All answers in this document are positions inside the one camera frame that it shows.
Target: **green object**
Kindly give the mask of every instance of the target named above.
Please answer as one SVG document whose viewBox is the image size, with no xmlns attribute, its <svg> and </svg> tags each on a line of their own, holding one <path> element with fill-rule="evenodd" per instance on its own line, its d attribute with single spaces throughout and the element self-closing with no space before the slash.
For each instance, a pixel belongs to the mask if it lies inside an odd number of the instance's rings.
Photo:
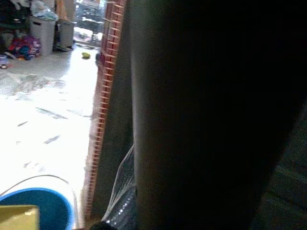
<svg viewBox="0 0 307 230">
<path fill-rule="evenodd" d="M 0 206 L 1 230 L 39 230 L 39 209 L 34 205 Z"/>
<path fill-rule="evenodd" d="M 85 53 L 85 52 L 82 53 L 82 56 L 84 58 L 90 58 L 91 57 L 91 55 L 89 53 Z"/>
</svg>

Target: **black fabric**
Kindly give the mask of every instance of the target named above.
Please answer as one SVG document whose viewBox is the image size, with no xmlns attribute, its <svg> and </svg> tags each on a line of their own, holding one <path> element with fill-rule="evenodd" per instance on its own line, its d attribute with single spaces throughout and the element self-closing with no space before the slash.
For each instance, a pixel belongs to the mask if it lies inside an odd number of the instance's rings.
<svg viewBox="0 0 307 230">
<path fill-rule="evenodd" d="M 10 0 L 0 1 L 0 23 L 20 23 L 25 22 L 26 16 L 29 14 L 29 9 L 20 6 L 18 11 L 15 5 Z"/>
<path fill-rule="evenodd" d="M 112 226 L 108 225 L 104 221 L 94 224 L 90 230 L 117 230 L 116 228 L 113 228 Z"/>
</svg>

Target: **dark wall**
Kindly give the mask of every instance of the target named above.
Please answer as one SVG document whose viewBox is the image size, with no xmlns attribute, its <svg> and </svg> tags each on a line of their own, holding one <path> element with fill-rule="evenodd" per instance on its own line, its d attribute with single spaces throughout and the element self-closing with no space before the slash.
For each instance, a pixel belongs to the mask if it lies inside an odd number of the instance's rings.
<svg viewBox="0 0 307 230">
<path fill-rule="evenodd" d="M 92 210 L 93 217 L 103 217 L 110 200 L 119 164 L 133 143 L 130 38 L 128 30 L 129 12 L 127 10 L 122 28 L 106 131 L 98 168 Z"/>
</svg>

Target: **white cord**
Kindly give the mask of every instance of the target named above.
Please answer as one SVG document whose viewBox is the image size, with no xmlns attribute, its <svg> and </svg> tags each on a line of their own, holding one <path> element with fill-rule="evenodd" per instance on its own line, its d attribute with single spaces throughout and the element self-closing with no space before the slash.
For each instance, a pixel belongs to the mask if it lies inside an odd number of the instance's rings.
<svg viewBox="0 0 307 230">
<path fill-rule="evenodd" d="M 41 177 L 41 176 L 50 176 L 50 177 L 58 178 L 58 179 L 64 181 L 64 182 L 71 188 L 71 191 L 72 191 L 72 194 L 73 194 L 74 218 L 75 218 L 76 228 L 80 229 L 80 226 L 79 226 L 79 216 L 78 216 L 77 196 L 76 196 L 76 194 L 75 194 L 75 191 L 73 190 L 73 188 L 72 188 L 71 185 L 69 184 L 69 182 L 66 181 L 66 180 L 64 180 L 64 179 L 62 179 L 62 178 L 59 177 L 59 176 L 46 174 L 46 175 L 38 175 L 38 176 L 29 177 L 29 178 L 27 178 L 27 179 L 24 179 L 24 180 L 18 182 L 17 184 L 13 185 L 13 186 L 10 187 L 9 189 L 5 190 L 3 193 L 0 194 L 0 196 L 3 196 L 3 195 L 6 194 L 8 191 L 10 191 L 12 188 L 16 187 L 17 185 L 21 184 L 22 182 L 25 182 L 25 181 L 27 181 L 27 180 L 30 180 L 30 179 L 33 179 L 33 178 L 36 178 L 36 177 Z"/>
</svg>

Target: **colorful clothing pile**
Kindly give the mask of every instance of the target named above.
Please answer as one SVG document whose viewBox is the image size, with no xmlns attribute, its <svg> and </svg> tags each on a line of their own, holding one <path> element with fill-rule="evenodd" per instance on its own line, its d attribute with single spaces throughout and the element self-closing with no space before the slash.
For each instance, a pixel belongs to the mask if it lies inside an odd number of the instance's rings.
<svg viewBox="0 0 307 230">
<path fill-rule="evenodd" d="M 8 48 L 8 52 L 16 58 L 31 60 L 39 55 L 41 43 L 32 36 L 24 36 L 22 39 L 14 38 Z"/>
</svg>

